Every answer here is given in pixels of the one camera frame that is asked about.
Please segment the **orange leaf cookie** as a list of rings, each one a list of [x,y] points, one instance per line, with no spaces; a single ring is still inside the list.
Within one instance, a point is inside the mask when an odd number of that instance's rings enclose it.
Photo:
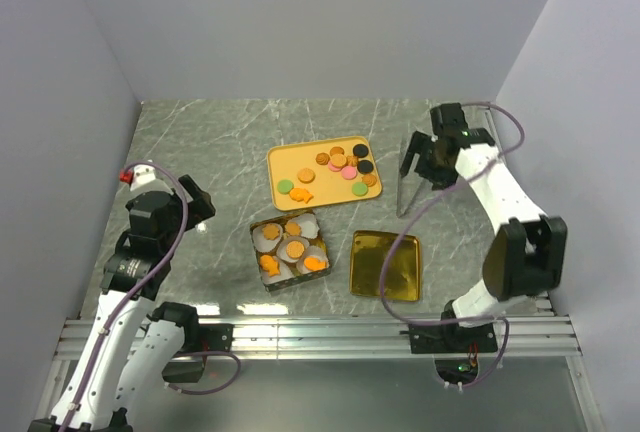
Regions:
[[[285,224],[285,231],[290,236],[300,236],[302,234],[300,225],[294,221],[289,221]]]

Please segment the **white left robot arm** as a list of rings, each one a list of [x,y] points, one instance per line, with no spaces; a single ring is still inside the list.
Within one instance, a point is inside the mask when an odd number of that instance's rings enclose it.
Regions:
[[[189,175],[159,178],[137,163],[120,175],[132,194],[129,226],[105,262],[96,316],[80,359],[49,417],[32,431],[129,431],[144,383],[177,354],[198,351],[197,311],[155,304],[185,232],[215,214],[211,196]]]

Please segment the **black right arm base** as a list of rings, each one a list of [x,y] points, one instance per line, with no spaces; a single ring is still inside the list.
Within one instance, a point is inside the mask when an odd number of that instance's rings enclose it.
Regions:
[[[463,354],[498,351],[494,328],[491,324],[462,327],[457,324],[439,326],[409,325],[400,335],[409,339],[412,354]]]

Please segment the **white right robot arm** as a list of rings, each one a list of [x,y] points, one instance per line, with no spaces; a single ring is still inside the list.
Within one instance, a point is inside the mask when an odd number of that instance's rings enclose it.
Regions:
[[[432,131],[412,134],[400,177],[415,172],[440,194],[468,184],[494,232],[479,281],[452,301],[452,319],[440,327],[443,345],[462,351],[474,341],[474,327],[560,285],[568,227],[529,198],[504,161],[515,149],[470,127],[463,104],[439,104],[429,114]]]

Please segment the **metal tongs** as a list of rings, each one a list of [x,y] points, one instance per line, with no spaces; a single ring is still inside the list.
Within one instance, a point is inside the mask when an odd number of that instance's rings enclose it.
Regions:
[[[404,152],[408,146],[411,135],[403,137],[400,142],[399,161],[398,161],[398,175],[396,183],[396,216],[402,218],[406,216],[413,208],[415,202],[420,196],[422,189],[424,188],[425,178],[422,175],[416,174],[413,170],[410,170],[407,176],[401,176],[399,174],[400,161],[404,155]],[[428,157],[427,146],[430,143],[430,136],[425,134],[425,146],[422,153],[423,167],[425,166],[425,160]]]

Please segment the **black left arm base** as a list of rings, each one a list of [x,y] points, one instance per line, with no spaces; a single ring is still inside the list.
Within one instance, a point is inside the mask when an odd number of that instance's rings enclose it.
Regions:
[[[233,335],[234,326],[230,323],[200,325],[191,351],[230,352]]]

